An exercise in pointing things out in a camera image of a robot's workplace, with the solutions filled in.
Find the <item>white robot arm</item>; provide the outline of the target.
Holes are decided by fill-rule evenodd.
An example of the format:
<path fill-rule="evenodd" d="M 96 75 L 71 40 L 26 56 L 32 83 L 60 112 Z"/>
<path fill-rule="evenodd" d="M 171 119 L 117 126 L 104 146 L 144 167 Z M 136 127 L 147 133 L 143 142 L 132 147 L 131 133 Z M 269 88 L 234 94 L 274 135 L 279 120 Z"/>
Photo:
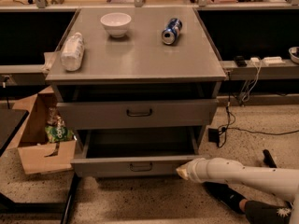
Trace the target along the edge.
<path fill-rule="evenodd" d="M 193 183 L 242 184 L 292 203 L 290 224 L 299 224 L 299 170 L 245 166 L 224 158 L 196 158 L 180 165 L 177 173 Z"/>

